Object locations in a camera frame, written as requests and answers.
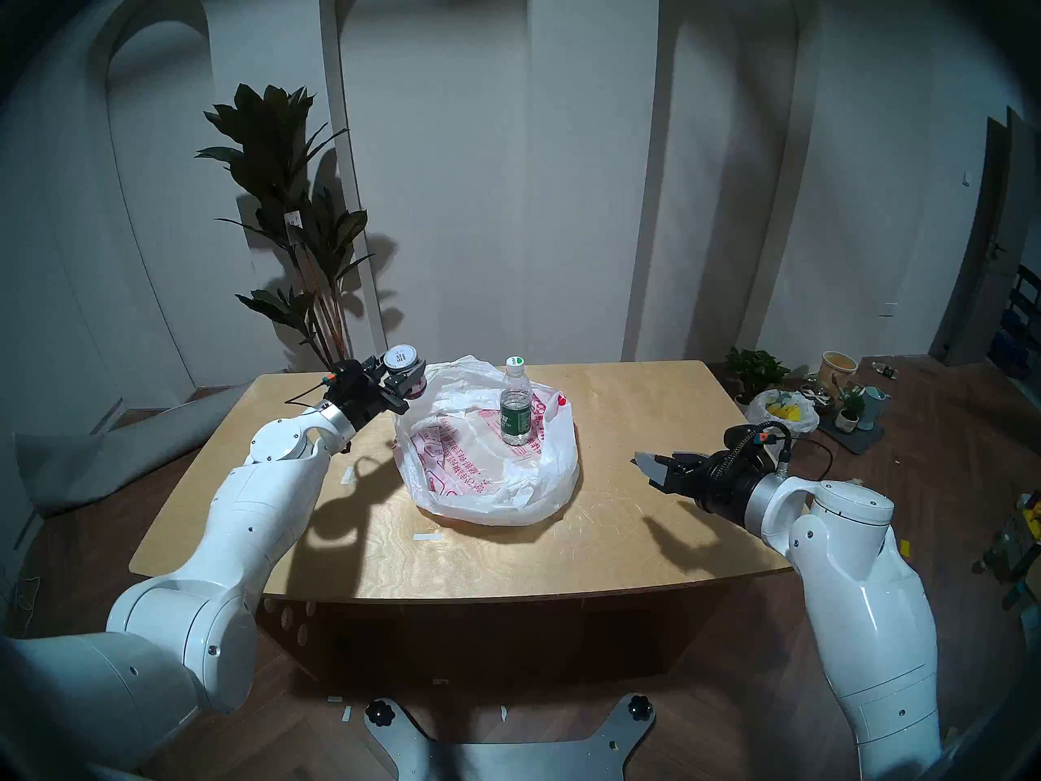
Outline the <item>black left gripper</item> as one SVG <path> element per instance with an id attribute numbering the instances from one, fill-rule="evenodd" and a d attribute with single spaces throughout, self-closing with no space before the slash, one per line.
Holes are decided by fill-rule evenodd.
<path id="1" fill-rule="evenodd" d="M 351 424 L 369 424 L 388 410 L 402 415 L 409 409 L 409 402 L 418 400 L 426 392 L 427 380 L 409 377 L 406 381 L 392 377 L 400 373 L 400 353 L 374 355 L 365 361 L 338 361 L 323 380 L 327 386 L 324 399 L 338 408 Z"/>

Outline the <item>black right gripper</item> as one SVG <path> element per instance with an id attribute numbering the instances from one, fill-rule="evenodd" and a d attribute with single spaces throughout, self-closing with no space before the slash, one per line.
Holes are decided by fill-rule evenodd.
<path id="1" fill-rule="evenodd" d="M 694 500 L 711 515 L 745 517 L 751 495 L 773 474 L 775 460 L 765 448 L 745 448 L 725 469 L 729 455 L 726 450 L 712 455 L 684 453 L 683 457 L 636 452 L 633 463 L 659 492 Z"/>

